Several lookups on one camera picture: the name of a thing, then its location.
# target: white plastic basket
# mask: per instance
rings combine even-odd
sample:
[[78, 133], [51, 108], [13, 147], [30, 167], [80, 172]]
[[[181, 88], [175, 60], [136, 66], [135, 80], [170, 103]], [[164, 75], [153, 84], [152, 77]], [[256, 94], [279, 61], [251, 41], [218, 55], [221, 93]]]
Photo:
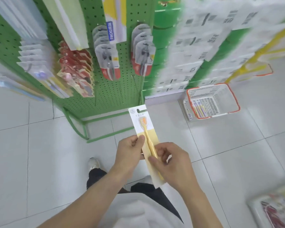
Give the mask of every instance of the white plastic basket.
[[[195, 102], [201, 103], [204, 117], [197, 112]], [[234, 93], [225, 83], [187, 89], [183, 104], [189, 120], [217, 117], [241, 109]]]

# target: forearm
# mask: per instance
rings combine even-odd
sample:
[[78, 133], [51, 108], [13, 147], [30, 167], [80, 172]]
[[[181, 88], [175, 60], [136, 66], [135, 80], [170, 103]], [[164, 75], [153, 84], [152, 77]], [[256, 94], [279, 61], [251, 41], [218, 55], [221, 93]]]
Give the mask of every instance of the forearm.
[[123, 184], [123, 176], [111, 170], [70, 206], [38, 228], [96, 227]]
[[207, 196], [200, 189], [187, 190], [181, 196], [188, 208], [194, 228], [223, 228]]

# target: left hand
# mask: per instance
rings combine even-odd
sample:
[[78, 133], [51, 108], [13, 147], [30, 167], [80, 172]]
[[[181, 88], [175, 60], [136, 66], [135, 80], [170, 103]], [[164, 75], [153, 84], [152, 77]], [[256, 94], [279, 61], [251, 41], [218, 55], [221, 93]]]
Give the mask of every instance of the left hand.
[[115, 163], [111, 170], [122, 174], [124, 180], [131, 178], [138, 162], [144, 159], [143, 154], [141, 154], [144, 142], [144, 135], [139, 136], [139, 138], [137, 135], [133, 135], [121, 140], [118, 143]]

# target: white sneaker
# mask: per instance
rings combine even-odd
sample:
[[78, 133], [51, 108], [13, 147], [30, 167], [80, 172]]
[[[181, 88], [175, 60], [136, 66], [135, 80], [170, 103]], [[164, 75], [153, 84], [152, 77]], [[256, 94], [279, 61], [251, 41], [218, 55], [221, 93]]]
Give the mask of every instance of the white sneaker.
[[95, 169], [95, 168], [100, 168], [100, 164], [99, 164], [99, 161], [97, 158], [95, 157], [91, 157], [88, 161], [88, 167], [89, 167], [89, 172], [92, 170], [92, 169]]
[[151, 176], [150, 176], [150, 175], [145, 176], [145, 178], [144, 178], [144, 179], [142, 179], [140, 182], [141, 182], [141, 183], [148, 183], [148, 184], [153, 185], [152, 178], [151, 178]]

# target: person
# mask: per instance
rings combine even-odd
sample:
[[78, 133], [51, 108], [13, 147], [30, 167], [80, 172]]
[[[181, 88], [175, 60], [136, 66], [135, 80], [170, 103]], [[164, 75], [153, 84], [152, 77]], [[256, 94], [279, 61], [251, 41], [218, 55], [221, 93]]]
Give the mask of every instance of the person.
[[[87, 191], [38, 228], [184, 227], [160, 188], [149, 183], [137, 183], [130, 192], [123, 188], [138, 162], [144, 159], [141, 154], [144, 142], [143, 135], [121, 140], [108, 173], [99, 168], [95, 158], [90, 159]], [[198, 185], [188, 153], [170, 142], [157, 144], [155, 149], [159, 160], [155, 157], [148, 160], [182, 196], [194, 228], [222, 228]]]

